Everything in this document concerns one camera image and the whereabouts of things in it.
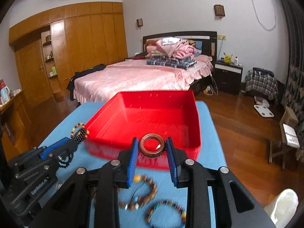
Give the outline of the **wooden side cabinet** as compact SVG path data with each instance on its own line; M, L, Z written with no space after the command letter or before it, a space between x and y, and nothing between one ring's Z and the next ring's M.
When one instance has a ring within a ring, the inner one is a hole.
M23 91L1 107L2 143L7 160L29 150L31 127L28 105Z

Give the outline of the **blue table cloth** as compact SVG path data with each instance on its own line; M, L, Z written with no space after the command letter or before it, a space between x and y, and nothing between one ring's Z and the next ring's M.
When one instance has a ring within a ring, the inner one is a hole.
M80 107L70 113L48 135L41 145L50 146L60 139L69 136L71 129L76 123L86 123L103 105L103 102L88 102L80 105ZM201 139L203 142L197 161L206 168L217 170L219 167L227 165L221 142L207 104L203 101L197 101L196 106L200 121ZM93 170L102 167L105 163L107 163L107 160L92 156L87 152L84 144L80 144L69 167L66 169L61 168L57 171L58 181L60 183L66 181L79 167ZM138 167L136 169L136 174L147 175L156 182L158 192L154 199L155 201L169 199L178 203L183 208L186 208L187 189L175 188L171 181L169 171ZM148 225L144 221L144 214L147 209L148 206L144 206L135 211L120 209L120 226L147 227ZM167 206L158 208L154 212L152 220L157 227L177 227L180 224L179 214Z

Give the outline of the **red metal tin box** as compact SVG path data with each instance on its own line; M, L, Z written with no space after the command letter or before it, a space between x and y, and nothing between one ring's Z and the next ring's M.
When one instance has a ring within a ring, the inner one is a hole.
M201 150L193 91L119 92L86 123L85 147L91 155L113 160L133 138L155 133L197 160Z

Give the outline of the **black garment on bed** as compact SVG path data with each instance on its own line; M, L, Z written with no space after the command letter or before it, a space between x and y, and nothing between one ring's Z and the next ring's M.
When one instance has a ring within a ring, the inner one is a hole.
M99 64L97 66L94 66L88 70L84 70L81 72L75 72L74 76L69 80L69 83L67 85L67 90L70 92L70 100L73 101L74 98L74 88L75 88L75 80L81 77L84 77L88 74L97 72L97 71L102 71L106 68L106 65L104 64Z

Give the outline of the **wooden wardrobe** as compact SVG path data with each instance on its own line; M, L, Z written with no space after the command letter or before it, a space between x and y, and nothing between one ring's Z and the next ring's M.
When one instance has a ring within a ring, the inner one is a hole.
M76 72L127 58L123 5L86 2L35 14L9 29L17 73L32 107L61 95Z

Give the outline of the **dark nightstand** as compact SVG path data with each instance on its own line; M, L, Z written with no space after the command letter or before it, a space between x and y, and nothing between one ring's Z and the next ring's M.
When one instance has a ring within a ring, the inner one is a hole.
M214 66L214 80L219 91L238 95L241 90L243 67L217 62Z

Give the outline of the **white bathroom scale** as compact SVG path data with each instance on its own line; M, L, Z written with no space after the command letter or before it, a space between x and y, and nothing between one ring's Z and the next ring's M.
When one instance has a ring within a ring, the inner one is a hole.
M255 104L253 107L263 118L273 118L274 117L273 112L264 105Z

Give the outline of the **pile of folded clothes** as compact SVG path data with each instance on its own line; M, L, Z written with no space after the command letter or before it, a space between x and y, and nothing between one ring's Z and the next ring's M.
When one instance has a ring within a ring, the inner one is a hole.
M166 37L159 40L147 40L147 64L188 70L196 64L193 59L197 49L188 40Z

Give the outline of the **yellow pikachu toy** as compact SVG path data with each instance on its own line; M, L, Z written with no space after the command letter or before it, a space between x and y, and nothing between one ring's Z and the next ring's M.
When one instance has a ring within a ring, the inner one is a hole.
M233 54L229 55L224 53L224 63L225 64L231 64L232 63L232 56Z

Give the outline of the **white bin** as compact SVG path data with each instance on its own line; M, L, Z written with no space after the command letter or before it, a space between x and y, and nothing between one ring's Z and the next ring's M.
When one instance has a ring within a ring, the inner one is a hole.
M296 192L290 188L282 191L264 210L277 228L286 227L299 204Z

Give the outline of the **white bottle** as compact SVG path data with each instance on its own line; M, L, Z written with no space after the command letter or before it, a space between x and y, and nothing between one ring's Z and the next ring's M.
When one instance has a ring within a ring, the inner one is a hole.
M239 60L238 60L238 58L237 57L235 57L235 59L234 59L234 65L239 65Z

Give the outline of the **small wooden stool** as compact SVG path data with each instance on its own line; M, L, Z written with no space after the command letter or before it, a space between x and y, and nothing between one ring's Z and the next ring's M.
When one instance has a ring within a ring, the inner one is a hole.
M300 143L295 132L295 126L297 124L298 119L294 111L289 107L285 107L285 112L279 123L281 141L270 141L269 144L269 164L273 162L274 158L282 156L282 170L285 170L285 159L287 153L293 149L300 148Z

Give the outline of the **dark patterned curtain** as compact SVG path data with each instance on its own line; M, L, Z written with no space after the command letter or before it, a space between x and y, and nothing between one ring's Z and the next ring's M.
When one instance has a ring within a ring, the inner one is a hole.
M296 159L303 162L303 15L290 0L281 0L289 33L289 64L283 103L291 108L298 124L295 131L300 142Z

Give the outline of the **left wall lamp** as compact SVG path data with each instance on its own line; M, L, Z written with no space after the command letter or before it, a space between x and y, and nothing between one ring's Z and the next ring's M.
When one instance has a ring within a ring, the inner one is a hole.
M137 23L137 27L139 27L139 28L142 27L143 26L143 19L142 18L137 19L136 23Z

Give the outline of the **wall lamp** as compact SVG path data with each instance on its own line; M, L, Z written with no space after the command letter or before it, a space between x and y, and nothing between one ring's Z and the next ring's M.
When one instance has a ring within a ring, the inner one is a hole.
M225 9L223 5L214 5L214 13L216 17L225 17Z
M139 28L142 27L143 26L143 19L142 18L137 19L136 23L137 23L137 27L139 27Z

